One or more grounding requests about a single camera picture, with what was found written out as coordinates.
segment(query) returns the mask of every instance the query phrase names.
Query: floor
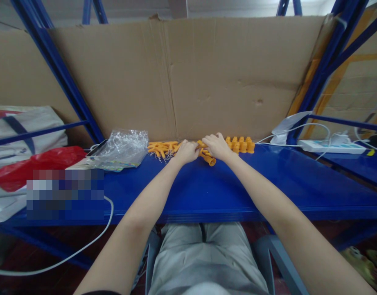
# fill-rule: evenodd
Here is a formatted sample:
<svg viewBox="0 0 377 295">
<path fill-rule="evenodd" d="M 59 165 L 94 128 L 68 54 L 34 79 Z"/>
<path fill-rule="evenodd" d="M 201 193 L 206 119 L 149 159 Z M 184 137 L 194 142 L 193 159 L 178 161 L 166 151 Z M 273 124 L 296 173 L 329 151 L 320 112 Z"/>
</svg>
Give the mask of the floor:
<svg viewBox="0 0 377 295">
<path fill-rule="evenodd" d="M 352 222 L 320 221 L 315 222 L 314 224 L 327 239 L 332 239 L 338 233 L 348 228 Z M 269 229 L 264 222 L 244 222 L 242 225 L 250 243 L 269 234 Z M 97 242 L 84 251 L 84 254 L 95 259 L 109 236 L 112 234 L 114 228 L 115 226 L 110 226 L 106 233 Z M 81 246 L 87 244 L 99 235 L 103 230 L 103 227 L 51 227 L 44 229 L 73 248 L 79 249 Z M 377 236 L 358 245 L 358 248 L 361 251 L 364 251 L 365 249 L 377 250 Z M 58 261 L 59 259 L 32 245 L 17 241 L 1 268 L 6 270 L 29 271 L 48 267 Z M 85 270 L 70 263 L 64 263 L 49 272 L 36 276 L 0 276 L 0 295 L 69 295 L 75 291 L 85 274 Z M 288 287 L 280 276 L 278 270 L 274 271 L 274 275 L 276 294 L 290 294 Z M 144 294 L 144 277 L 138 282 L 137 287 L 131 294 Z"/>
</svg>

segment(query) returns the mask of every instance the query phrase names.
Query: person's right hand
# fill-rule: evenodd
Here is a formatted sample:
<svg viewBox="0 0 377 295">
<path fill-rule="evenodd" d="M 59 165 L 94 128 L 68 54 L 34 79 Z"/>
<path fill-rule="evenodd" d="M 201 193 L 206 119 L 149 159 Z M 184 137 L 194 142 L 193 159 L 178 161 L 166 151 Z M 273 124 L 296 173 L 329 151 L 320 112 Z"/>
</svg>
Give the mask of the person's right hand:
<svg viewBox="0 0 377 295">
<path fill-rule="evenodd" d="M 228 147 L 224 137 L 220 132 L 216 135 L 211 134 L 202 138 L 202 142 L 208 147 L 206 148 L 213 157 L 224 161 L 231 155 L 233 155 L 232 150 Z"/>
</svg>

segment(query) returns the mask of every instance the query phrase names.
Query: blue shelf surface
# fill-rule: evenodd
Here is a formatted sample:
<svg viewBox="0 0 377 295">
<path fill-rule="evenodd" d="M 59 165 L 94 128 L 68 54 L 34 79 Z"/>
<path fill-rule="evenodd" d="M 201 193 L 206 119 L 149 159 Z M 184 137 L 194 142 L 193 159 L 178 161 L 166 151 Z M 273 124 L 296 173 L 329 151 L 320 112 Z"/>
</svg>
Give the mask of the blue shelf surface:
<svg viewBox="0 0 377 295">
<path fill-rule="evenodd" d="M 328 153 L 322 158 L 377 186 L 377 152 L 372 156 L 367 156 L 367 152 L 361 155 Z"/>
<path fill-rule="evenodd" d="M 240 156 L 282 190 L 311 220 L 377 219 L 377 193 L 289 147 L 257 145 Z M 165 166 L 146 156 L 138 168 L 107 173 L 105 195 L 113 200 L 118 223 L 142 189 Z M 106 224 L 104 220 L 27 220 L 26 210 L 6 221 L 8 226 Z M 210 167 L 203 159 L 185 165 L 171 188 L 159 222 L 260 221 L 244 187 L 222 161 Z"/>
</svg>

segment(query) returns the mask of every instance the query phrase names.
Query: white tote bag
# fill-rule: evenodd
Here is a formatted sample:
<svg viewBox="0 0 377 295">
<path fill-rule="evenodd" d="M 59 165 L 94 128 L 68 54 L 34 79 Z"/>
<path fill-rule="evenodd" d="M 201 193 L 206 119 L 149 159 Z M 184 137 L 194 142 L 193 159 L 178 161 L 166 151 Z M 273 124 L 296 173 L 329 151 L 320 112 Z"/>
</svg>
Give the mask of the white tote bag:
<svg viewBox="0 0 377 295">
<path fill-rule="evenodd" d="M 63 125 L 63 121 L 50 106 L 0 119 L 0 138 L 38 131 Z M 65 130 L 55 131 L 25 140 L 0 145 L 0 168 L 29 159 L 34 154 L 67 145 Z"/>
</svg>

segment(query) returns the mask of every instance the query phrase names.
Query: ceiling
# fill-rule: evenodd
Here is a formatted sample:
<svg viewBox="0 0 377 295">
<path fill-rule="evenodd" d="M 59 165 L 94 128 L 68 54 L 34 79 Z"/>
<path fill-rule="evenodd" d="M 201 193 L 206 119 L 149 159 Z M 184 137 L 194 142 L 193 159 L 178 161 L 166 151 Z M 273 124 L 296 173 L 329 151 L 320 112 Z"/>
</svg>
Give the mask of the ceiling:
<svg viewBox="0 0 377 295">
<path fill-rule="evenodd" d="M 42 0 L 55 27 L 80 25 L 84 0 Z M 103 0 L 109 23 L 146 20 L 156 13 L 172 19 L 168 0 Z M 278 0 L 187 0 L 189 18 L 205 17 L 269 17 L 275 16 Z M 335 0 L 301 0 L 303 15 L 326 15 Z M 289 1 L 287 16 L 293 15 Z M 97 24 L 92 9 L 91 24 Z M 0 30 L 24 29 L 9 0 L 0 0 Z"/>
</svg>

